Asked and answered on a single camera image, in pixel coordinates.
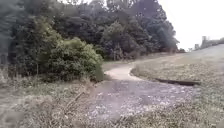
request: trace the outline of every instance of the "forest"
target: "forest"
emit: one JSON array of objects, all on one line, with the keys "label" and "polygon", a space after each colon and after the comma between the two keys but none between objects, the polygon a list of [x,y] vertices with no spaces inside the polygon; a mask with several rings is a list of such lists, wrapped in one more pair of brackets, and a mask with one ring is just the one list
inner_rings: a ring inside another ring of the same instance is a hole
[{"label": "forest", "polygon": [[1,64],[9,76],[100,81],[104,61],[178,50],[157,0],[0,2]]}]

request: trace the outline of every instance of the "bush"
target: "bush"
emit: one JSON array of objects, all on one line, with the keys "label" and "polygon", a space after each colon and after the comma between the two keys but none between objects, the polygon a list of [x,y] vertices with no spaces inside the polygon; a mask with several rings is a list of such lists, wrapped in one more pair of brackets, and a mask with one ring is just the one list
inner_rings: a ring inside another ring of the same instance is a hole
[{"label": "bush", "polygon": [[79,38],[63,40],[46,18],[17,22],[12,35],[8,57],[11,77],[37,75],[45,81],[70,81],[83,76],[102,79],[102,59],[92,45]]},{"label": "bush", "polygon": [[100,81],[103,78],[101,63],[102,57],[93,50],[92,45],[79,38],[66,40],[52,50],[47,78],[70,81],[89,77],[91,80]]}]

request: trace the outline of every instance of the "gravel path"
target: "gravel path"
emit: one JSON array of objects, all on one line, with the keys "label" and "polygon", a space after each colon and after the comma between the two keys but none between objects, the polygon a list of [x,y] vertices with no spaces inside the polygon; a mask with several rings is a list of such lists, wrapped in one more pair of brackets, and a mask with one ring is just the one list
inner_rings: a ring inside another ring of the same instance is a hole
[{"label": "gravel path", "polygon": [[152,112],[190,100],[197,93],[193,87],[150,82],[130,75],[138,63],[105,72],[113,80],[100,83],[90,95],[86,114],[89,119],[110,121]]}]

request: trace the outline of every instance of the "sky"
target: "sky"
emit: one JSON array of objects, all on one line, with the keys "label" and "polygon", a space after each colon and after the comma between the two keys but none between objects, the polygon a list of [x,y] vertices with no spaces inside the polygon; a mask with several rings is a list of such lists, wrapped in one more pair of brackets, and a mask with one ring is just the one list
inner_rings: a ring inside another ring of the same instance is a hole
[{"label": "sky", "polygon": [[179,48],[201,44],[202,36],[224,37],[224,0],[159,0],[176,30]]}]

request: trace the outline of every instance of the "grass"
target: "grass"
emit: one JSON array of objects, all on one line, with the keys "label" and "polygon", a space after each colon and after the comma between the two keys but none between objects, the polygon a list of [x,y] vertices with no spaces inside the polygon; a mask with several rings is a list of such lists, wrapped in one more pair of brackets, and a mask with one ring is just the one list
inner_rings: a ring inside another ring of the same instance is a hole
[{"label": "grass", "polygon": [[1,128],[78,127],[78,108],[94,88],[82,82],[46,84],[34,78],[5,78],[0,89]]},{"label": "grass", "polygon": [[[200,80],[203,84],[196,87],[200,95],[194,100],[100,124],[82,118],[79,109],[94,89],[88,79],[46,84],[33,78],[12,80],[0,73],[0,128],[219,128],[224,120],[224,73],[219,65],[224,59],[198,58],[183,54],[145,60],[132,71],[149,80]],[[125,63],[107,63],[104,70]]]},{"label": "grass", "polygon": [[200,52],[149,60],[132,70],[134,75],[152,81],[161,78],[202,83],[196,87],[200,89],[200,95],[192,101],[153,116],[144,115],[138,118],[140,127],[224,127],[224,58],[221,51],[216,57],[201,55]]}]

